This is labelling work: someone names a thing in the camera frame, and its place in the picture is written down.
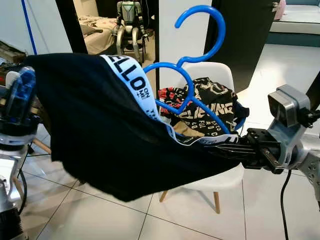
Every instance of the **blue plastic hanger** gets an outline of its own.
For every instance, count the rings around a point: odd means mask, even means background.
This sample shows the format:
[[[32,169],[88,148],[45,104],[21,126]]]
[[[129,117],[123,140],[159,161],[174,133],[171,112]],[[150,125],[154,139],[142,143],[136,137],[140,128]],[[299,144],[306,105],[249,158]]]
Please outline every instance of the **blue plastic hanger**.
[[[184,20],[187,17],[189,17],[190,15],[195,14],[195,13],[203,13],[203,12],[210,14],[215,19],[215,21],[217,23],[217,29],[218,29],[217,40],[216,40],[215,45],[213,46],[213,48],[210,51],[208,51],[203,56],[199,56],[199,57],[184,56],[179,59],[177,64],[173,64],[171,62],[157,62],[157,63],[151,64],[151,65],[145,67],[143,70],[145,73],[147,73],[147,72],[149,72],[153,69],[157,69],[157,68],[173,69],[173,70],[179,72],[185,78],[185,80],[187,82],[187,85],[188,85],[187,97],[184,99],[184,101],[179,109],[171,107],[171,106],[161,102],[158,99],[155,100],[157,105],[159,105],[165,109],[168,109],[170,112],[172,112],[176,115],[179,115],[183,112],[183,110],[185,109],[185,107],[187,106],[187,104],[190,101],[194,102],[198,107],[202,108],[209,116],[211,116],[213,118],[213,120],[216,121],[216,123],[218,123],[220,125],[220,127],[222,128],[222,130],[224,131],[225,134],[230,134],[229,129],[221,121],[221,119],[219,117],[217,117],[217,115],[214,112],[212,112],[206,105],[204,105],[201,101],[199,101],[198,99],[196,99],[194,97],[195,89],[194,89],[194,84],[192,82],[192,79],[191,79],[190,75],[187,73],[187,71],[182,68],[182,65],[185,62],[199,63],[199,62],[203,62],[203,61],[208,60],[220,49],[220,47],[222,46],[222,44],[224,42],[224,39],[226,36],[226,23],[225,23],[224,17],[221,15],[221,13],[218,10],[216,10],[215,8],[208,6],[208,5],[198,5],[198,6],[194,6],[194,7],[189,8],[188,10],[186,10],[184,13],[182,13],[180,15],[180,17],[175,22],[175,25],[174,25],[175,28],[177,28],[177,29],[180,28],[180,26],[184,22]]]

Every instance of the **white chair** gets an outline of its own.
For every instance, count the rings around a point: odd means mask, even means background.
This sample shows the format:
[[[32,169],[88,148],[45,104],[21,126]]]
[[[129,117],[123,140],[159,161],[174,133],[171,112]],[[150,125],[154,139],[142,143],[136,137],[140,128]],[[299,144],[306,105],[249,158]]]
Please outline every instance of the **white chair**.
[[[198,62],[186,64],[183,68],[189,73],[191,79],[209,77],[213,82],[219,82],[220,84],[232,90],[235,89],[231,70],[225,64],[218,62]],[[175,85],[175,87],[183,88],[185,84],[185,79],[181,77],[179,83]],[[215,211],[217,214],[219,214],[219,191],[238,186],[242,181],[244,172],[244,167],[240,163],[239,165],[228,171],[183,185],[182,187],[204,192],[212,191]],[[162,193],[160,197],[161,203],[165,199],[167,192],[168,191],[164,191]]]

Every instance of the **humanoid robot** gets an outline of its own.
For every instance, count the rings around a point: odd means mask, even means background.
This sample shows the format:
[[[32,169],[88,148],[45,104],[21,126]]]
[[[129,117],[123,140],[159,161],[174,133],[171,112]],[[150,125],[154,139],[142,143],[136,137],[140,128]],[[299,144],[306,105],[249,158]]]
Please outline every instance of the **humanoid robot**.
[[[124,54],[122,50],[122,42],[124,39],[124,35],[132,35],[134,55],[136,60],[141,64],[139,46],[137,43],[137,40],[139,38],[139,31],[141,31],[143,38],[148,36],[148,34],[145,33],[141,4],[137,0],[120,1],[117,3],[117,14],[117,54]]]

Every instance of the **white tile floor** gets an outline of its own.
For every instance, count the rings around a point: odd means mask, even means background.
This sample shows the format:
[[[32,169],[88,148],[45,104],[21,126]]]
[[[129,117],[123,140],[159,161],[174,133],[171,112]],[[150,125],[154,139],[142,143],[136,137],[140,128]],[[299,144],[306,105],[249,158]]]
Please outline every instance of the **white tile floor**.
[[[319,66],[318,48],[266,45],[250,87],[239,94],[242,104],[251,108],[243,132],[268,127],[267,93],[281,83],[303,89]],[[263,93],[255,94],[254,86],[263,86]],[[38,138],[47,144],[50,141],[42,126]],[[80,185],[59,162],[51,163],[50,156],[38,148],[27,157],[23,171],[28,198],[22,223],[31,240],[284,239],[280,189],[286,173],[246,169],[239,187],[220,192],[221,214],[216,214],[212,192],[184,188],[169,191],[163,203],[159,202],[160,193],[121,202],[87,184]],[[312,186],[299,172],[291,176],[284,207],[291,240],[320,239],[319,207]]]

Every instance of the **hanger hook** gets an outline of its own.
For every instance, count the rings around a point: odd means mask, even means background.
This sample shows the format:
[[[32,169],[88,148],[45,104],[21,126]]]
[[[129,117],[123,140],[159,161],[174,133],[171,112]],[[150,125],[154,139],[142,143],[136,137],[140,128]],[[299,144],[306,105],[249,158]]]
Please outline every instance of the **hanger hook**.
[[[199,63],[199,62],[204,62],[211,58],[222,46],[225,36],[226,36],[226,23],[224,20],[224,17],[221,15],[221,13],[216,10],[215,8],[208,6],[208,5],[198,5],[189,8],[186,10],[184,13],[182,13],[179,18],[176,20],[174,26],[175,28],[180,28],[181,24],[184,22],[184,20],[189,17],[192,14],[195,13],[208,13],[210,14],[216,21],[217,23],[217,29],[218,29],[218,34],[217,34],[217,39],[210,51],[208,51],[206,54],[203,56],[198,56],[198,57],[190,57],[190,56],[184,56],[180,58],[180,60],[177,63],[177,67],[180,68],[185,62],[187,63]]]

